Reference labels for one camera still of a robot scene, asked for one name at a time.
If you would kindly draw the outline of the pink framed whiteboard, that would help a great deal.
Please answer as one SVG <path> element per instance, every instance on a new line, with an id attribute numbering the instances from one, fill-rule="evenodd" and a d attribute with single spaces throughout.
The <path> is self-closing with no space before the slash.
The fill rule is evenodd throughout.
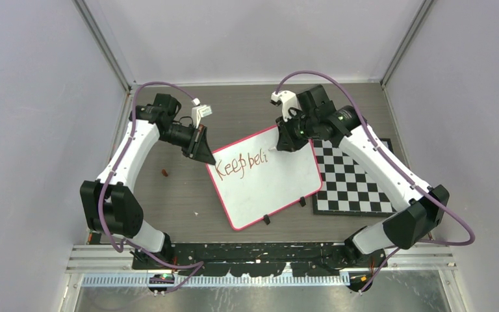
<path id="1" fill-rule="evenodd" d="M 300 197 L 322 188 L 309 143 L 295 152 L 268 151 L 278 141 L 271 126 L 215 150 L 216 164 L 207 170 L 231 228 L 241 231 L 274 215 Z"/>

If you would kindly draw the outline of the black white checkerboard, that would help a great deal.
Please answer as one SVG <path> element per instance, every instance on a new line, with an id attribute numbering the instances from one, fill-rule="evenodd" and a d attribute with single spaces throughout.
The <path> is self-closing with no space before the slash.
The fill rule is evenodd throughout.
<path id="1" fill-rule="evenodd" d="M 322 188 L 312 195 L 314 214 L 386 217 L 395 213 L 388 197 L 357 161 L 328 141 L 313 141 L 313 149 L 322 178 Z"/>

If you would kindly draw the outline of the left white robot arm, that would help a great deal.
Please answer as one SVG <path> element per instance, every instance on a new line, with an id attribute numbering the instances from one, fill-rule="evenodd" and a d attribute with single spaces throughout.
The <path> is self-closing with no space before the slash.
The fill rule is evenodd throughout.
<path id="1" fill-rule="evenodd" d="M 138 105 L 129 117 L 127 132 L 107 167 L 93 181 L 80 187 L 81 201 L 88 228 L 100 234 L 131 242 L 137 256 L 158 269 L 173 261 L 170 236 L 144 220 L 144 212 L 133 194 L 142 165 L 159 141 L 181 148 L 183 156 L 214 165 L 207 142 L 203 117 L 212 114 L 209 105 L 193 99 L 194 107 L 183 125 L 176 119 L 182 105 L 169 94 L 157 94 L 153 103 Z"/>

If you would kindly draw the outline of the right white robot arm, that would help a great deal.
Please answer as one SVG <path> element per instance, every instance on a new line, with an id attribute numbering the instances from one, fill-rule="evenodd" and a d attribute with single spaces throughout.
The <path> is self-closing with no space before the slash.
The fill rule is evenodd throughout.
<path id="1" fill-rule="evenodd" d="M 310 140 L 330 142 L 363 167 L 396 211 L 344 241 L 341 253 L 346 264 L 361 267 L 372 253 L 391 246 L 408 250 L 440 224 L 444 211 L 439 206 L 447 204 L 449 192 L 414 175 L 377 139 L 355 105 L 336 108 L 320 84 L 298 94 L 275 91 L 270 101 L 282 109 L 275 121 L 277 151 L 295 152 Z"/>

